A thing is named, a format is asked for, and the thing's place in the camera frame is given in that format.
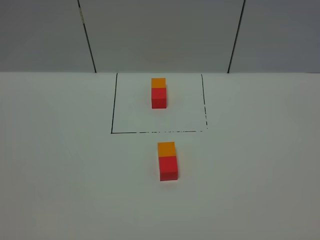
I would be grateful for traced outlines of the red template cube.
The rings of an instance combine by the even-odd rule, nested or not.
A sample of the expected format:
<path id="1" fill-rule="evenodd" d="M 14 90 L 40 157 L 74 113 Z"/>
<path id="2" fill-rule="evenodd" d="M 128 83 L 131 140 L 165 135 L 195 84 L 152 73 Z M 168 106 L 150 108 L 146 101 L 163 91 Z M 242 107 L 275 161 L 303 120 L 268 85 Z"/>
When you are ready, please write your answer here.
<path id="1" fill-rule="evenodd" d="M 167 89 L 151 89 L 151 107 L 153 109 L 165 109 L 167 107 Z"/>

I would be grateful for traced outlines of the orange template cube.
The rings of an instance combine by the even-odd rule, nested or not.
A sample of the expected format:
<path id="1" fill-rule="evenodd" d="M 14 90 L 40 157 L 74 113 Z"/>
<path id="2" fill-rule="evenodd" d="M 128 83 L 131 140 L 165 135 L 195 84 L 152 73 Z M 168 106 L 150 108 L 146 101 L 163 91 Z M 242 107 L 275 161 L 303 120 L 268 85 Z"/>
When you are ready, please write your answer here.
<path id="1" fill-rule="evenodd" d="M 166 79 L 165 78 L 152 78 L 151 79 L 151 87 L 155 88 L 166 88 Z"/>

